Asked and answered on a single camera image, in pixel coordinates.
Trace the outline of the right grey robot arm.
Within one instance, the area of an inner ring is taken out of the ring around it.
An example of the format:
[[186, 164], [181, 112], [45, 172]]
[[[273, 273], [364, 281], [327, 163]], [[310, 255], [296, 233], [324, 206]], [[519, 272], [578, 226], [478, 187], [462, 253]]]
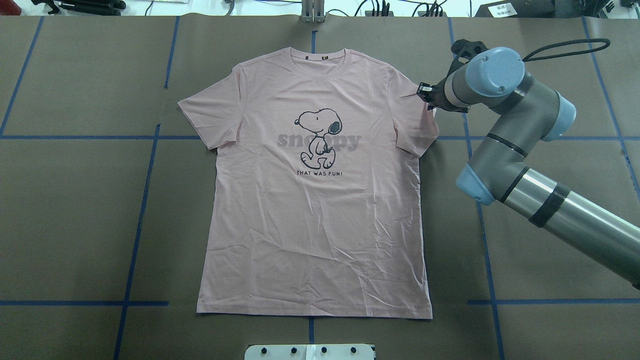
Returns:
[[628, 281], [640, 282], [639, 228], [564, 184], [526, 165], [538, 142], [557, 141], [576, 119], [576, 107], [526, 71], [532, 55], [458, 39], [454, 59], [437, 84], [421, 82], [429, 109], [466, 113], [481, 104], [498, 119], [455, 184], [477, 203], [500, 202]]

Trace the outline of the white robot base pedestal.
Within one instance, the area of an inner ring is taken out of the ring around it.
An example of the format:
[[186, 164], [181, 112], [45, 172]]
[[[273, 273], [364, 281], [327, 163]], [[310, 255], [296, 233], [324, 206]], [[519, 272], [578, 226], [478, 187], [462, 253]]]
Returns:
[[365, 343], [255, 344], [247, 347], [245, 360], [375, 360], [374, 345]]

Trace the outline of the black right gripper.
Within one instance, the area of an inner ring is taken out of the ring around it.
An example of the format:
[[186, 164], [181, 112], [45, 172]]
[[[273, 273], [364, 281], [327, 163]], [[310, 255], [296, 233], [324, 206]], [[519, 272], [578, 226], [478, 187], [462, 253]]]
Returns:
[[418, 85], [417, 94], [419, 96], [425, 96], [425, 99], [423, 101], [427, 103], [428, 110], [451, 110], [451, 103], [447, 100], [445, 94], [445, 83], [445, 80], [441, 80], [436, 84], [427, 84], [425, 82], [421, 82]]

